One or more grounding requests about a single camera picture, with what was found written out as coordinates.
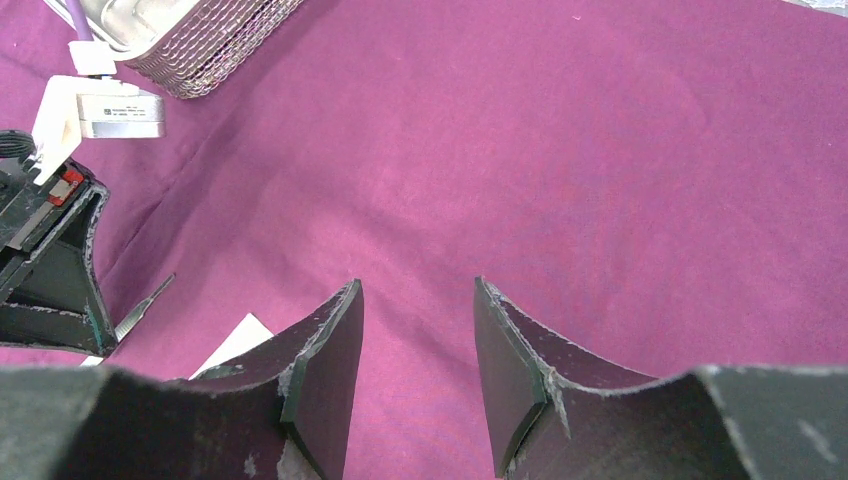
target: white object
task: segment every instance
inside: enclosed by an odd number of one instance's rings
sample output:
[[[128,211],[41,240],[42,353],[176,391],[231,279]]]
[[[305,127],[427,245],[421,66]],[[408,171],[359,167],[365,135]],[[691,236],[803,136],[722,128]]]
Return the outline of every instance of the white object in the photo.
[[[69,43],[68,48],[71,50],[71,58],[78,75],[85,77],[118,73],[118,67],[112,60],[112,48],[108,43],[99,40],[76,40]]]
[[[252,313],[248,313],[244,320],[239,323],[230,335],[224,340],[224,343],[208,358],[200,368],[194,372],[194,375],[189,377],[189,380],[203,373],[205,370],[220,365],[228,360],[243,353],[247,353],[250,349],[256,347],[260,343],[270,340],[274,334],[268,328],[254,317]]]
[[[65,163],[85,138],[156,138],[165,134],[162,99],[111,78],[56,75],[47,81],[32,127],[36,185]]]

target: metal mesh basket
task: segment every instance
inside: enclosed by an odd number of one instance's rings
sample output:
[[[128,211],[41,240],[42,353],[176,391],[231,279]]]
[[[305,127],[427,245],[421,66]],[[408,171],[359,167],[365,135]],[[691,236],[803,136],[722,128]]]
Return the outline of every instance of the metal mesh basket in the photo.
[[[153,50],[125,63],[175,97],[206,95],[302,1],[201,1]]]

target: purple tablecloth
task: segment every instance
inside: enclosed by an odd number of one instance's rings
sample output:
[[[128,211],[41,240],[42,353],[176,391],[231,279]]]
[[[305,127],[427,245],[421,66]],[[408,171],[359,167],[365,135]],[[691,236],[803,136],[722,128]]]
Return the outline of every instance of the purple tablecloth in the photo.
[[[0,126],[71,29],[0,0]],[[191,374],[363,279],[347,478],[483,478],[473,277],[655,375],[848,361],[848,19],[777,0],[308,0],[166,139],[87,141],[108,363]],[[130,71],[121,77],[155,89]],[[0,350],[3,363],[80,356]]]

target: purple cable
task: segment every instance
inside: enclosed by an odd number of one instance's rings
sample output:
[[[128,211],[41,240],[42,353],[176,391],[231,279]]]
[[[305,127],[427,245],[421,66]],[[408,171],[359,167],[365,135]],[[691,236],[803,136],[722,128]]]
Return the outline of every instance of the purple cable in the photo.
[[[77,31],[77,37],[80,40],[88,42],[94,40],[94,36],[91,34],[91,27],[88,25],[88,17],[85,16],[85,10],[82,9],[80,0],[65,0],[65,5],[68,7],[68,13],[71,14],[74,29]]]

